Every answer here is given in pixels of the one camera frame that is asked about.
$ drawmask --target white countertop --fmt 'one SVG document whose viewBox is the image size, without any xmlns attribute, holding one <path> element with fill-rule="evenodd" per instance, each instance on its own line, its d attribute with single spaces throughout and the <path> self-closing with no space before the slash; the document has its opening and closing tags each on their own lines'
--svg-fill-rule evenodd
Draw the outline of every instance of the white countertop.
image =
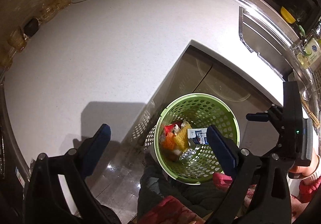
<svg viewBox="0 0 321 224">
<path fill-rule="evenodd" d="M 235 0 L 88 0 L 41 26 L 6 74 L 27 164 L 64 154 L 102 123 L 121 142 L 191 40 L 283 103 L 282 80 L 239 39 Z"/>
</svg>

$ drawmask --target basket rim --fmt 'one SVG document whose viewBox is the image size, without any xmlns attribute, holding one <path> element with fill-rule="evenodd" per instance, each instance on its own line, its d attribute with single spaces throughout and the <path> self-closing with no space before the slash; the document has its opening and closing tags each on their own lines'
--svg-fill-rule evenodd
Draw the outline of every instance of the basket rim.
<svg viewBox="0 0 321 224">
<path fill-rule="evenodd" d="M 160 131 L 160 126 L 161 126 L 161 119 L 162 117 L 166 116 L 171 108 L 173 106 L 175 106 L 177 103 L 183 101 L 184 99 L 190 98 L 190 97 L 195 97 L 195 98 L 200 98 L 200 97 L 210 97 L 212 99 L 215 99 L 216 101 L 218 101 L 221 105 L 223 105 L 232 115 L 233 115 L 233 121 L 234 124 L 236 126 L 236 132 L 237 132 L 237 146 L 240 146 L 240 128 L 239 128 L 239 124 L 236 120 L 236 117 L 234 115 L 234 113 L 232 112 L 232 110 L 227 106 L 226 103 L 224 103 L 222 100 L 220 100 L 219 98 L 209 95 L 209 94 L 204 94 L 204 93 L 192 93 L 192 94 L 187 94 L 184 96 L 181 96 L 177 99 L 175 99 L 173 102 L 171 102 L 160 114 L 160 117 L 158 118 L 158 121 L 156 123 L 156 128 L 155 128 L 155 132 L 154 132 L 154 150 L 155 150 L 155 154 L 156 154 L 156 158 L 159 162 L 159 164 L 161 165 L 161 167 L 163 168 L 163 170 L 166 172 L 166 174 L 168 174 L 170 177 L 172 177 L 173 179 L 183 182 L 185 184 L 189 184 L 189 185 L 199 185 L 203 182 L 198 181 L 197 179 L 193 180 L 193 179 L 184 179 L 181 178 L 180 176 L 178 176 L 177 174 L 173 173 L 168 166 L 165 164 L 162 156 L 161 156 L 161 151 L 158 145 L 158 132 Z"/>
</svg>

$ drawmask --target green plastic basket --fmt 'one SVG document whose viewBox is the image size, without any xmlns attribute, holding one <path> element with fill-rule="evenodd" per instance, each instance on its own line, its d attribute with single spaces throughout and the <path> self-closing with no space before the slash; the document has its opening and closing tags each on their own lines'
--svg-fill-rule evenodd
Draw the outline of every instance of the green plastic basket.
<svg viewBox="0 0 321 224">
<path fill-rule="evenodd" d="M 192 128 L 206 128 L 214 124 L 224 137 L 232 139 L 239 146 L 240 129 L 236 118 L 231 109 L 220 99 L 207 94 L 188 94 L 169 104 L 158 119 L 154 148 L 164 171 L 173 179 L 186 184 L 207 182 L 211 180 L 214 172 L 222 172 L 209 145 L 198 145 L 196 154 L 185 163 L 170 161 L 161 153 L 159 137 L 164 126 L 179 120 L 187 120 Z"/>
</svg>

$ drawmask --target white knit cuff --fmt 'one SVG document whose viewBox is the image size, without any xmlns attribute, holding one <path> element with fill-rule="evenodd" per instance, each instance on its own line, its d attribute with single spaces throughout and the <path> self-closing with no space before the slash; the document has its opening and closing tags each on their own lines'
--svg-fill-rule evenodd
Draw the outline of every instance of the white knit cuff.
<svg viewBox="0 0 321 224">
<path fill-rule="evenodd" d="M 321 163 L 320 163 L 320 156 L 318 156 L 319 162 L 317 165 L 316 170 L 314 171 L 314 173 L 312 173 L 311 175 L 302 178 L 303 182 L 305 185 L 310 185 L 311 183 L 313 183 L 316 179 L 318 179 L 321 176 Z"/>
</svg>

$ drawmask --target metal screw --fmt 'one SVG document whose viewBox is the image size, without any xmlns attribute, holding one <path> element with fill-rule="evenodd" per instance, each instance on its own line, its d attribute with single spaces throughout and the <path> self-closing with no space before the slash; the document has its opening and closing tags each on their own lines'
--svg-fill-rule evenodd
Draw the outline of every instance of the metal screw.
<svg viewBox="0 0 321 224">
<path fill-rule="evenodd" d="M 250 154 L 250 152 L 248 151 L 248 149 L 242 149 L 241 153 L 245 156 L 248 156 Z"/>
<path fill-rule="evenodd" d="M 279 159 L 279 155 L 277 155 L 276 153 L 273 153 L 272 158 L 277 161 Z"/>
<path fill-rule="evenodd" d="M 45 157 L 46 157 L 45 153 L 41 153 L 41 154 L 38 155 L 38 159 L 39 160 L 43 160 Z"/>
<path fill-rule="evenodd" d="M 74 149 L 74 148 L 72 148 L 72 149 L 70 149 L 70 150 L 68 151 L 68 154 L 69 154 L 69 155 L 74 155 L 74 154 L 76 154 L 76 153 L 77 153 L 77 150 Z"/>
</svg>

